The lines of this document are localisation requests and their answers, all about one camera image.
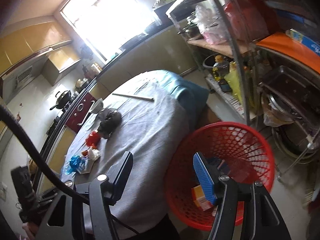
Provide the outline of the orange white medicine box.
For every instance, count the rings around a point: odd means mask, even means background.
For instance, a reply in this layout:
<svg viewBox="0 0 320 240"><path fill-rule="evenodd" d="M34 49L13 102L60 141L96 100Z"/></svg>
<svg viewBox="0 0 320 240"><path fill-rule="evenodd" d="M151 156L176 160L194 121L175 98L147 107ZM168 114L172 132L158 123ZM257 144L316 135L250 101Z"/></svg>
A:
<svg viewBox="0 0 320 240"><path fill-rule="evenodd" d="M193 199L194 204L197 206L198 209L201 211L207 211L207 210L215 210L216 207L211 204L210 201L208 201L204 195L204 192L202 190L202 187L200 185L193 187L191 189L191 196Z"/></svg>

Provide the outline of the white paper ball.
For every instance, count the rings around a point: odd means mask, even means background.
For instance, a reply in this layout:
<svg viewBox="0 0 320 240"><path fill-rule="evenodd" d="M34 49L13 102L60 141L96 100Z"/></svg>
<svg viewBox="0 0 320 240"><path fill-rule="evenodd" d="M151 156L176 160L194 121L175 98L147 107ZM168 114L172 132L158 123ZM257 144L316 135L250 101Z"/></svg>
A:
<svg viewBox="0 0 320 240"><path fill-rule="evenodd" d="M92 161L96 161L100 158L100 151L98 149L90 147L88 149L88 158Z"/></svg>

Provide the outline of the orange red plastic wrapper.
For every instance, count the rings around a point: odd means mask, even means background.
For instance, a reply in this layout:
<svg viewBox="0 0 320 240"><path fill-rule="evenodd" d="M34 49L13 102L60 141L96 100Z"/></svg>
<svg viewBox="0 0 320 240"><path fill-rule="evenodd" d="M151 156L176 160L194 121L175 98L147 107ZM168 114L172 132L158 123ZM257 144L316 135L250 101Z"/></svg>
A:
<svg viewBox="0 0 320 240"><path fill-rule="evenodd" d="M87 150L84 150L81 152L83 157L91 159L93 157L93 148L88 148Z"/></svg>

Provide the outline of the red plastic bag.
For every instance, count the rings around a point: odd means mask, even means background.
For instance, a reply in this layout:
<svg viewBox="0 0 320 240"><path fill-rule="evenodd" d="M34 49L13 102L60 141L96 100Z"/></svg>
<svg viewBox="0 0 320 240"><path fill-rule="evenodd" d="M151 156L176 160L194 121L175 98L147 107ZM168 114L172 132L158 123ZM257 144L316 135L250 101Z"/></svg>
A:
<svg viewBox="0 0 320 240"><path fill-rule="evenodd" d="M92 131L89 136L86 138L86 146L88 147L97 147L101 139L100 134L97 130Z"/></svg>

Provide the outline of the blue plastic bag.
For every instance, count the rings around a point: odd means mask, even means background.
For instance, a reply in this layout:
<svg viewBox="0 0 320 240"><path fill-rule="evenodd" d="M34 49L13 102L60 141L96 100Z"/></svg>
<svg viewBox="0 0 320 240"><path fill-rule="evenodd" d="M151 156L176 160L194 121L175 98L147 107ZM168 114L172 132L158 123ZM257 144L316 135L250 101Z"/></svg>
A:
<svg viewBox="0 0 320 240"><path fill-rule="evenodd" d="M86 158L81 155L74 155L69 160L67 166L64 169L64 173L69 175L74 172L81 173L86 167Z"/></svg>

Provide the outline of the black plastic bag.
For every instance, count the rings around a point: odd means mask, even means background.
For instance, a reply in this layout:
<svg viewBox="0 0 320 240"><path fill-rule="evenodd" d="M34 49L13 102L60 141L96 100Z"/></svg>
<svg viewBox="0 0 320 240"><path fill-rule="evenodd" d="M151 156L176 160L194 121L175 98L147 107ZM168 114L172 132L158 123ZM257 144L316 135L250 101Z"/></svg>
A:
<svg viewBox="0 0 320 240"><path fill-rule="evenodd" d="M104 139L109 139L111 137L112 133L120 125L122 120L121 113L114 108L105 108L101 110L97 117L98 120L100 120L97 132Z"/></svg>

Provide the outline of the blue toothpaste box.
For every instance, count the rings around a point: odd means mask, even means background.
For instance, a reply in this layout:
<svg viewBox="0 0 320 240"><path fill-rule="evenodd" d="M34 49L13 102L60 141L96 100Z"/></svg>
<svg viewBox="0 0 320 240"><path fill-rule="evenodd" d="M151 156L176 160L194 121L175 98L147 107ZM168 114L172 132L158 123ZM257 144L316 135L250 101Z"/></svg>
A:
<svg viewBox="0 0 320 240"><path fill-rule="evenodd" d="M218 157L211 157L206 159L209 167L209 174L214 178L219 178L220 176L229 176L231 169L228 166L225 159L220 159Z"/></svg>

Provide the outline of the blue white carton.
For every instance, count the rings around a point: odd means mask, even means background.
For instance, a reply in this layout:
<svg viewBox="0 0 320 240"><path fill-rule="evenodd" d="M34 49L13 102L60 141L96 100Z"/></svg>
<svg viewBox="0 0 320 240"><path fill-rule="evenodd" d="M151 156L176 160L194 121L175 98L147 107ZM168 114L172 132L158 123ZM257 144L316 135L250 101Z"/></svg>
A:
<svg viewBox="0 0 320 240"><path fill-rule="evenodd" d="M80 158L76 171L79 174L88 174L91 172L94 161L89 158Z"/></svg>

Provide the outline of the red plastic trash basket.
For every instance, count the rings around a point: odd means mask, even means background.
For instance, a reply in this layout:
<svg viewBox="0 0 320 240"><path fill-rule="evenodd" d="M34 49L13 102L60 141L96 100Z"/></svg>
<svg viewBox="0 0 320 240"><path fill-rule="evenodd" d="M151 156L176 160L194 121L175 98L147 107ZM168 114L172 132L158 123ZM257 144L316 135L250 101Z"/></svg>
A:
<svg viewBox="0 0 320 240"><path fill-rule="evenodd" d="M238 183L261 181L267 191L274 182L272 148L256 129L237 122L216 122L185 137L174 153L164 178L165 198L173 214L182 222L209 231L214 209L203 210L195 203L199 186L193 158L200 152L210 167Z"/></svg>

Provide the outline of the white ceramic bowl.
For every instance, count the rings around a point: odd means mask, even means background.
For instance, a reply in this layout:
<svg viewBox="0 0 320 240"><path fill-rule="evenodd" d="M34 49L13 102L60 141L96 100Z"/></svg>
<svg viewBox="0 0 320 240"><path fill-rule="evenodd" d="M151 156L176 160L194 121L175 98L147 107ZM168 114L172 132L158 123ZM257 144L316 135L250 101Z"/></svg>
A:
<svg viewBox="0 0 320 240"><path fill-rule="evenodd" d="M98 114L104 109L104 102L102 98L99 98L89 109L89 113Z"/></svg>

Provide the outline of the blue under cloth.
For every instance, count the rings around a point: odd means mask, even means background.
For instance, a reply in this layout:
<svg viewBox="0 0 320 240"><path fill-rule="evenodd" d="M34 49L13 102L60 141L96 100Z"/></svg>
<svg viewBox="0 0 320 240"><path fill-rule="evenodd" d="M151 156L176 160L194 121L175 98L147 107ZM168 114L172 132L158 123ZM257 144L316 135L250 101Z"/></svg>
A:
<svg viewBox="0 0 320 240"><path fill-rule="evenodd" d="M209 90L168 70L158 70L157 80L186 111L189 128L194 129L207 104Z"/></svg>

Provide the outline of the black wok with lid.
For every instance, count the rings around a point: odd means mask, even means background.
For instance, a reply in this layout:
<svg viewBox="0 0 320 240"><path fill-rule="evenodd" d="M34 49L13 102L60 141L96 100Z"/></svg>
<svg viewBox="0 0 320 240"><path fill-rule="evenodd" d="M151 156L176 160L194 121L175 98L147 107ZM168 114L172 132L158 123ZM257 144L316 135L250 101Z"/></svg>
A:
<svg viewBox="0 0 320 240"><path fill-rule="evenodd" d="M53 110L55 108L63 109L63 107L65 107L65 105L71 99L71 91L65 90L64 92L57 92L55 97L57 98L56 103L53 107L50 108L50 110Z"/></svg>

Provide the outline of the cooking oil bottle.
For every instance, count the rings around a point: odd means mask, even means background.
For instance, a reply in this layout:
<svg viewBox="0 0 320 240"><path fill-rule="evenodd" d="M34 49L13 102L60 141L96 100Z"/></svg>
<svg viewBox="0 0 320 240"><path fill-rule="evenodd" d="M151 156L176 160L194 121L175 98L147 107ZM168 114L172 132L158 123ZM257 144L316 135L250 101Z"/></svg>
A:
<svg viewBox="0 0 320 240"><path fill-rule="evenodd" d="M215 81L219 82L229 73L229 62L221 55L216 55L212 71Z"/></svg>

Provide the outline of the metal storage shelf rack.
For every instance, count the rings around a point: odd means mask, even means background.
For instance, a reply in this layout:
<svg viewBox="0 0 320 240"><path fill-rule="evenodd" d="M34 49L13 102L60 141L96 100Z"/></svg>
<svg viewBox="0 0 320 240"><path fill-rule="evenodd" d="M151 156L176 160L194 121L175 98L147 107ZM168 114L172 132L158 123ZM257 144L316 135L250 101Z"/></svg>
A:
<svg viewBox="0 0 320 240"><path fill-rule="evenodd" d="M311 162L319 153L319 14L306 0L176 0L166 12L179 31L197 24L195 8L212 9L224 22L228 41L208 44L203 36L186 40L193 52L210 50L229 63L240 77L240 115L248 125L262 121L277 148L291 162ZM184 7L182 19L174 10ZM254 107L249 104L244 66L251 72ZM223 78L208 82L222 92Z"/></svg>

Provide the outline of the white pink plastic bag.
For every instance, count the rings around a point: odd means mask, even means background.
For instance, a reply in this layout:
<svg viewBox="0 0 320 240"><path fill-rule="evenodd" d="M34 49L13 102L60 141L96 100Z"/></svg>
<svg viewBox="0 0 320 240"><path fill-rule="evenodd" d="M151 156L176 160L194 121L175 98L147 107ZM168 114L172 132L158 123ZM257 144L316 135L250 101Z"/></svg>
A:
<svg viewBox="0 0 320 240"><path fill-rule="evenodd" d="M228 41L225 24L215 11L197 5L195 16L199 32L208 44L218 45Z"/></svg>

